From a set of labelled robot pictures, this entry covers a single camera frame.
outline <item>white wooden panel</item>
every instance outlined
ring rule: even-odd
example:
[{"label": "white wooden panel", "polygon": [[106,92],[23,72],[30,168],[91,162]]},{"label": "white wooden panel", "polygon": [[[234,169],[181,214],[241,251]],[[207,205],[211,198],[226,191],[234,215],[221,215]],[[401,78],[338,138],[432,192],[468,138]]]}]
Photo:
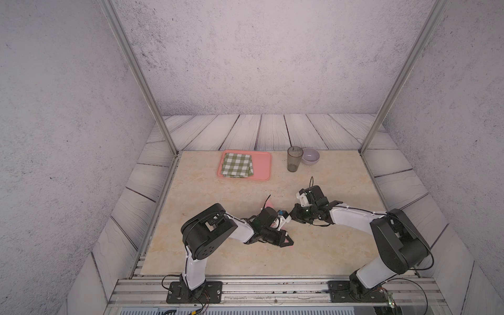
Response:
[{"label": "white wooden panel", "polygon": [[254,150],[260,121],[261,115],[240,115],[220,150]]},{"label": "white wooden panel", "polygon": [[117,280],[128,275],[136,253],[137,250],[130,240],[109,218],[93,248],[93,256],[107,298],[112,295]]},{"label": "white wooden panel", "polygon": [[373,176],[388,175],[412,168],[399,150],[366,150],[364,157]]},{"label": "white wooden panel", "polygon": [[427,194],[414,171],[385,175],[376,178],[388,209],[400,209]]},{"label": "white wooden panel", "polygon": [[[448,226],[432,248],[434,267],[419,271],[423,277],[433,277],[453,314],[460,314],[469,285],[474,259],[455,230]],[[428,257],[419,268],[430,266]]]},{"label": "white wooden panel", "polygon": [[186,123],[187,121],[189,121],[189,119],[191,119],[193,117],[194,116],[192,116],[192,115],[170,116],[164,120],[164,123],[166,124],[166,128],[168,128],[168,131],[172,132],[175,129],[177,129],[178,127],[180,127],[181,125],[183,125],[184,123]]},{"label": "white wooden panel", "polygon": [[68,315],[102,315],[107,303],[100,276],[89,253],[68,293]]},{"label": "white wooden panel", "polygon": [[307,115],[329,149],[356,150],[360,143],[327,114]]},{"label": "white wooden panel", "polygon": [[290,143],[301,148],[327,149],[324,140],[305,114],[285,115]]},{"label": "white wooden panel", "polygon": [[[359,142],[363,142],[366,138],[374,117],[370,114],[329,114],[343,128],[345,128]],[[380,126],[379,131],[386,132],[383,126]]]},{"label": "white wooden panel", "polygon": [[173,153],[166,141],[146,143],[137,163],[170,166]]},{"label": "white wooden panel", "polygon": [[497,294],[478,264],[474,264],[462,315],[504,314],[504,302]]},{"label": "white wooden panel", "polygon": [[431,195],[422,197],[403,211],[430,246],[448,224]]},{"label": "white wooden panel", "polygon": [[429,300],[429,308],[432,311],[431,313],[427,313],[429,315],[453,315],[447,305],[433,305],[432,300]]},{"label": "white wooden panel", "polygon": [[183,150],[200,132],[208,126],[216,115],[198,115],[171,132],[171,138],[178,150]]},{"label": "white wooden panel", "polygon": [[139,248],[155,207],[152,200],[125,188],[110,215]]},{"label": "white wooden panel", "polygon": [[[188,121],[191,117],[192,117],[191,115],[163,116],[163,119],[164,123],[166,124],[166,127],[168,128],[168,131],[172,132],[174,129],[182,125],[184,122]],[[149,138],[147,139],[147,143],[155,141],[164,141],[163,135],[161,134],[161,131],[157,123],[154,124],[154,127],[152,127],[152,131],[151,134],[149,135]]]},{"label": "white wooden panel", "polygon": [[368,149],[397,149],[397,145],[387,133],[377,132]]},{"label": "white wooden panel", "polygon": [[169,167],[135,164],[126,187],[157,201]]},{"label": "white wooden panel", "polygon": [[283,115],[262,115],[256,150],[287,150],[289,134]]},{"label": "white wooden panel", "polygon": [[238,119],[236,115],[218,115],[184,150],[219,150]]},{"label": "white wooden panel", "polygon": [[155,123],[154,127],[152,127],[152,131],[147,139],[147,143],[155,141],[164,141],[163,135],[161,134],[157,123]]}]

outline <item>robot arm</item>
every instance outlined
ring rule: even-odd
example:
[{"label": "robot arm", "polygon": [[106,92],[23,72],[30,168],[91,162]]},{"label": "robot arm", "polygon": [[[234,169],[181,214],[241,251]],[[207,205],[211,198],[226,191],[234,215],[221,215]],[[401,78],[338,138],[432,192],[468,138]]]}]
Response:
[{"label": "robot arm", "polygon": [[180,231],[186,250],[182,279],[189,291],[204,283],[208,256],[228,237],[245,244],[260,241],[279,247],[293,245],[287,231],[280,229],[288,221],[286,212],[277,213],[270,207],[262,209],[257,216],[241,220],[227,213],[220,204],[188,220]]},{"label": "robot arm", "polygon": [[250,219],[237,219],[220,204],[214,204],[188,220],[181,229],[186,250],[185,271],[181,283],[189,292],[205,282],[208,256],[228,237],[244,244],[260,241],[279,247],[294,244],[281,227],[291,219],[313,224],[318,219],[327,225],[347,225],[373,235],[379,257],[350,275],[350,289],[356,299],[390,277],[403,274],[427,257],[425,240],[403,211],[385,214],[351,208],[340,201],[329,202],[318,186],[301,190],[300,203],[290,214],[265,207]]},{"label": "robot arm", "polygon": [[420,232],[401,210],[380,214],[351,208],[340,201],[328,202],[318,186],[301,190],[296,197],[300,204],[290,213],[294,221],[313,224],[314,219],[319,219],[373,235],[380,256],[350,275],[350,288],[357,298],[396,274],[405,273],[429,253]]}]

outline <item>cable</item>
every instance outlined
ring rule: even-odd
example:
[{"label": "cable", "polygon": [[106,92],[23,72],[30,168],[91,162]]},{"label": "cable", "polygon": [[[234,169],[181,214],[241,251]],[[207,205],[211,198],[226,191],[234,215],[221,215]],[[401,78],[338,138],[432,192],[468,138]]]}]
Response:
[{"label": "cable", "polygon": [[[310,182],[308,184],[308,188],[312,187],[313,185],[315,185],[315,180],[313,179],[313,176],[310,178]],[[322,225],[318,225],[318,224],[311,224],[313,226],[320,226],[320,227],[326,227],[326,226],[330,226],[330,224],[322,224]]]},{"label": "cable", "polygon": [[[346,208],[347,208],[347,209],[361,210],[361,211],[365,211],[365,212],[369,212],[369,213],[373,213],[373,214],[378,214],[378,215],[388,216],[388,217],[390,217],[390,218],[392,218],[392,219],[394,219],[394,220],[397,220],[397,221],[401,222],[401,224],[402,224],[402,225],[404,225],[406,228],[408,227],[406,224],[404,224],[404,222],[403,222],[403,221],[401,221],[401,219],[399,219],[399,218],[397,218],[397,217],[395,217],[395,216],[393,216],[393,215],[390,215],[390,214],[388,214],[388,213],[378,213],[378,212],[369,211],[369,210],[365,210],[365,209],[361,209],[361,208],[354,208],[354,207],[346,207]],[[433,255],[433,254],[432,254],[432,252],[430,251],[430,247],[429,247],[429,246],[428,246],[428,245],[427,245],[427,244],[426,244],[426,243],[425,243],[425,242],[424,242],[424,241],[423,241],[420,237],[418,237],[418,235],[416,235],[416,233],[415,233],[415,232],[413,232],[413,230],[411,230],[411,229],[410,229],[410,232],[411,232],[411,233],[413,233],[413,235],[415,235],[415,236],[416,236],[416,238],[418,238],[418,239],[422,242],[422,244],[425,246],[425,248],[426,248],[426,249],[427,249],[427,251],[429,252],[430,257],[432,258],[432,263],[430,264],[430,266],[429,266],[429,267],[427,267],[427,268],[422,268],[422,269],[416,269],[415,267],[413,267],[413,269],[410,269],[410,270],[422,271],[422,270],[428,270],[428,269],[430,269],[430,268],[434,267],[434,255]]]},{"label": "cable", "polygon": [[206,292],[203,292],[203,294],[207,297],[207,308],[203,311],[203,313],[204,313],[204,312],[208,311],[208,307],[210,306],[210,298],[208,297]]},{"label": "cable", "polygon": [[387,290],[386,288],[384,288],[384,287],[379,287],[379,288],[376,288],[376,290],[373,290],[373,292],[376,292],[376,291],[378,291],[378,290],[383,290],[383,291],[385,291],[385,292],[388,292],[388,290]]},{"label": "cable", "polygon": [[[207,296],[207,295],[205,294],[205,292],[203,291],[203,288],[202,288],[201,294],[204,294],[204,295],[207,297],[207,302],[208,302],[208,301],[209,301],[209,300],[208,300],[208,296]],[[200,295],[200,297],[196,297],[196,296],[193,296],[193,297],[195,297],[195,298],[196,298],[196,300],[198,300],[198,302],[201,304],[201,308],[198,308],[197,310],[193,310],[193,311],[191,312],[191,315],[202,314],[202,313],[204,312],[204,311],[203,311],[203,309],[205,308],[205,305],[207,305],[207,303],[203,304],[203,303],[201,302],[201,300],[200,300],[201,295]]]},{"label": "cable", "polygon": [[427,299],[427,294],[425,293],[425,291],[423,290],[423,288],[418,284],[416,283],[415,281],[413,280],[410,280],[410,279],[406,279],[406,278],[394,278],[394,279],[389,279],[389,280],[386,280],[384,283],[387,283],[387,282],[390,282],[392,280],[406,280],[406,281],[409,281],[409,282],[413,282],[414,284],[416,284],[420,290],[422,290],[423,292],[423,296],[425,296],[425,312],[423,312],[423,315],[427,314],[427,311],[429,310],[429,300]]},{"label": "cable", "polygon": [[271,197],[271,195],[269,195],[266,200],[264,200],[264,206],[263,206],[263,209],[266,207],[266,202],[268,201],[268,199]]},{"label": "cable", "polygon": [[180,277],[180,275],[166,275],[166,276],[164,276],[164,277],[163,277],[163,280],[161,280],[161,286],[162,286],[163,288],[165,288],[166,290],[168,290],[168,291],[169,291],[169,290],[170,290],[170,288],[165,287],[165,286],[164,286],[164,284],[163,284],[164,279],[166,279],[166,277],[177,277],[177,278],[179,278],[179,277]]}]

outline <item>brown plastic cup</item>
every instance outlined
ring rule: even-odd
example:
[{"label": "brown plastic cup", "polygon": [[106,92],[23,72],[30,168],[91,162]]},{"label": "brown plastic cup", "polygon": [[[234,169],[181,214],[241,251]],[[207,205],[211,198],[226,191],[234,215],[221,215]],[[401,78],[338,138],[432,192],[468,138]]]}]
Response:
[{"label": "brown plastic cup", "polygon": [[303,157],[303,149],[300,147],[290,147],[287,150],[287,170],[289,172],[297,171],[301,158]]}]

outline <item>aluminum frame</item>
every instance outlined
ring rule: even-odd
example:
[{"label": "aluminum frame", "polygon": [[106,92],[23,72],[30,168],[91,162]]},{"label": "aluminum frame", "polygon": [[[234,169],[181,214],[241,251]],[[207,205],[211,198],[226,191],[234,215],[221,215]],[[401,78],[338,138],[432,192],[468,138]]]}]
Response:
[{"label": "aluminum frame", "polygon": [[128,64],[130,65],[131,72],[133,73],[135,80],[137,80],[138,86],[142,90],[142,94],[144,94],[147,105],[149,106],[152,115],[154,116],[154,119],[156,120],[156,123],[161,130],[163,138],[168,143],[173,156],[177,156],[178,151],[177,147],[175,146],[175,142],[173,142],[173,139],[170,136],[170,132],[168,131],[168,128],[164,123],[164,119],[163,116],[161,116],[159,107],[156,103],[156,99],[154,98],[154,95],[152,94],[151,89],[147,84],[147,80],[145,79],[144,73],[142,72],[138,60],[135,57],[135,53],[133,52],[130,42],[128,41],[128,37],[124,32],[124,28],[122,27],[119,17],[117,16],[117,12],[114,8],[114,5],[112,4],[112,1],[98,0],[98,2],[100,3],[102,11],[110,25],[110,28],[112,29],[112,32],[117,39],[119,47],[121,48],[124,56],[126,57],[126,60],[128,61]]},{"label": "aluminum frame", "polygon": [[385,97],[385,100],[383,101],[380,109],[378,110],[378,113],[374,118],[371,128],[369,129],[369,132],[366,135],[366,138],[364,139],[362,145],[360,146],[359,149],[360,155],[364,155],[367,148],[371,144],[371,141],[373,140],[375,134],[377,133],[378,128],[380,128],[380,125],[383,123],[385,117],[392,108],[392,105],[394,104],[397,95],[399,94],[401,88],[408,79],[408,76],[413,70],[416,61],[420,57],[422,50],[429,41],[429,38],[434,32],[434,29],[436,28],[438,22],[441,20],[441,17],[443,16],[443,13],[445,12],[445,9],[449,2],[450,0],[436,0],[434,5],[432,6],[432,9],[430,10],[429,15],[427,16],[427,20],[425,20],[425,23],[423,24],[420,33],[418,33],[418,36],[416,37],[416,40],[413,43],[413,46],[411,46],[408,56],[406,57],[406,60],[404,61],[403,66],[401,67],[401,70],[397,74],[394,84],[392,85],[389,93]]},{"label": "aluminum frame", "polygon": [[[124,28],[120,23],[117,16],[116,10],[112,4],[111,0],[98,0],[102,10],[110,24],[110,27],[118,41],[118,44],[126,57],[128,64],[132,70],[135,79],[142,93],[146,99],[146,102],[158,124],[164,139],[167,141],[173,156],[174,162],[163,185],[161,195],[159,197],[159,202],[156,205],[153,218],[149,224],[148,230],[140,246],[133,266],[130,269],[129,279],[130,280],[119,280],[116,287],[114,288],[114,293],[109,301],[106,313],[110,312],[112,309],[116,309],[118,306],[160,306],[165,299],[166,293],[159,292],[160,280],[162,277],[157,276],[143,276],[136,277],[135,270],[137,269],[137,263],[139,262],[140,256],[147,252],[149,247],[153,232],[156,228],[156,223],[159,218],[159,214],[164,206],[166,196],[168,194],[169,188],[171,186],[174,174],[177,169],[180,156],[178,154],[177,148],[170,133],[164,123],[164,119],[161,116],[159,108],[156,104],[155,98],[147,84],[147,80],[140,68],[138,60],[132,50],[132,47],[128,41],[128,38],[124,32]],[[434,3],[427,20],[425,21],[422,30],[418,34],[413,46],[411,47],[408,56],[398,73],[394,84],[392,85],[390,91],[388,92],[385,100],[383,101],[371,128],[362,143],[359,153],[362,156],[362,160],[368,170],[370,177],[373,179],[375,187],[377,187],[374,177],[369,172],[369,167],[364,159],[364,152],[368,149],[374,135],[378,131],[378,128],[385,119],[387,113],[392,107],[394,100],[399,94],[402,86],[407,80],[411,70],[421,51],[425,47],[429,37],[431,36],[433,30],[435,29],[437,23],[443,16],[449,0],[436,0]],[[383,196],[380,195],[382,203],[385,205]],[[414,278],[413,276],[402,275],[402,277]],[[220,280],[223,281],[223,301],[225,306],[268,306],[268,305],[309,305],[309,306],[324,306],[324,305],[334,305],[329,301],[329,294],[325,293],[325,288],[327,287],[326,282],[329,280],[348,280],[346,276],[310,276],[310,277],[281,277],[281,276],[207,276],[207,279]],[[429,292],[427,293],[429,297],[438,302],[438,305],[446,306],[446,302],[439,292],[439,289],[433,279],[430,278],[414,278],[415,281],[420,282],[422,285],[430,285],[430,287],[425,287]],[[170,281],[175,281],[176,278],[167,278],[166,284]],[[124,291],[124,286],[129,285],[130,288]],[[408,297],[417,296],[421,291],[418,288],[406,287],[407,285],[412,285],[408,282],[399,284],[387,284],[392,285],[391,291],[396,291],[397,294],[402,294],[403,301],[407,302]],[[118,299],[118,294],[126,299]],[[345,303],[344,305],[363,305],[361,303]]]}]

